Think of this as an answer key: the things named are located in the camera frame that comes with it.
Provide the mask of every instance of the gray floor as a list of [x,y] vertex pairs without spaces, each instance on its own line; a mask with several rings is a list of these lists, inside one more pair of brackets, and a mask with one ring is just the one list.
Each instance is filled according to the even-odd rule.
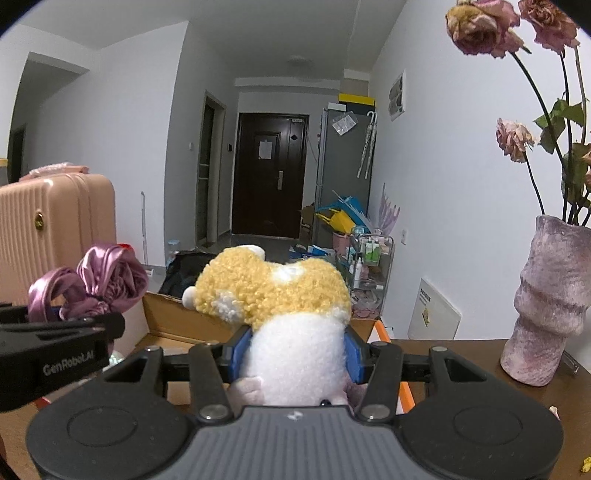
[[[256,235],[232,235],[231,233],[224,233],[217,239],[213,245],[204,250],[218,254],[225,248],[237,247],[238,245],[258,245],[265,253],[267,261],[275,263],[286,263],[290,259],[289,247],[298,243],[298,240],[273,238],[268,236]],[[148,291],[157,293],[164,279],[166,277],[166,270],[164,267],[155,267],[152,276],[150,277],[150,284]]]

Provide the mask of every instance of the yellow and white plush toy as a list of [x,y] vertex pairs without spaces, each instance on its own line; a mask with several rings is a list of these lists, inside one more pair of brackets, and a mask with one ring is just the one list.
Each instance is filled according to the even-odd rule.
[[235,407],[347,404],[344,332],[351,304],[328,262],[280,265],[265,262],[256,245],[228,248],[184,292],[183,304],[252,327],[241,378],[228,392]]

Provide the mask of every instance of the purple satin scrunchie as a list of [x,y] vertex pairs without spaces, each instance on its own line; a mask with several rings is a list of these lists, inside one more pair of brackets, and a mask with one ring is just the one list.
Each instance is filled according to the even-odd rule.
[[[98,244],[76,271],[56,268],[29,288],[29,322],[55,322],[103,313],[124,313],[148,290],[148,275],[134,253],[119,245]],[[66,300],[56,318],[51,301]]]

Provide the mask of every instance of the vase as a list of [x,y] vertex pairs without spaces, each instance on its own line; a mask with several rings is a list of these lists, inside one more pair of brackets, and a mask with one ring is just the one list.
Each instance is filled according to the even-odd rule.
[[542,387],[552,380],[568,337],[583,331],[591,305],[591,229],[539,216],[514,305],[519,317],[501,367]]

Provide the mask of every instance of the wilted rose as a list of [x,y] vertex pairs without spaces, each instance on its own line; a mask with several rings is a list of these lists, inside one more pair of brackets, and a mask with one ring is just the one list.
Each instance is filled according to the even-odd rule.
[[523,46],[510,27],[519,25],[519,15],[506,0],[458,0],[446,15],[447,33],[466,55],[479,53],[504,57]]
[[496,141],[503,153],[518,163],[525,162],[526,146],[535,145],[534,136],[525,125],[501,118],[496,123]]
[[577,25],[550,0],[521,0],[519,10],[523,19],[534,26],[534,41],[544,48],[561,54],[565,47],[580,45]]

